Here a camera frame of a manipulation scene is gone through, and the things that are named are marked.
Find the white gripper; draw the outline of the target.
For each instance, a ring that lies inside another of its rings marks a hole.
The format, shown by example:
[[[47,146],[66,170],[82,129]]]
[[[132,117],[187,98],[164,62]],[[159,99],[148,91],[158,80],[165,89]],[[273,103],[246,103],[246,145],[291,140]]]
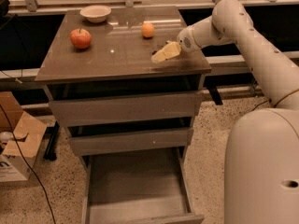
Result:
[[[160,63],[165,60],[179,56],[181,49],[186,52],[193,52],[199,50],[201,47],[197,44],[194,38],[194,29],[192,26],[188,26],[181,30],[177,36],[177,42],[172,41],[167,43],[164,47],[156,51],[151,56],[153,63]]]

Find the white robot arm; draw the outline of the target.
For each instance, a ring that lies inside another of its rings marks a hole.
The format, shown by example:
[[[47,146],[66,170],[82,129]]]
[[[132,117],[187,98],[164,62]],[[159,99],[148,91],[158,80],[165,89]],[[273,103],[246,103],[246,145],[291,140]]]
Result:
[[[224,224],[299,224],[299,66],[254,27],[237,0],[221,0],[210,17],[181,30],[153,63],[182,52],[233,43],[269,106],[230,131],[224,167]]]

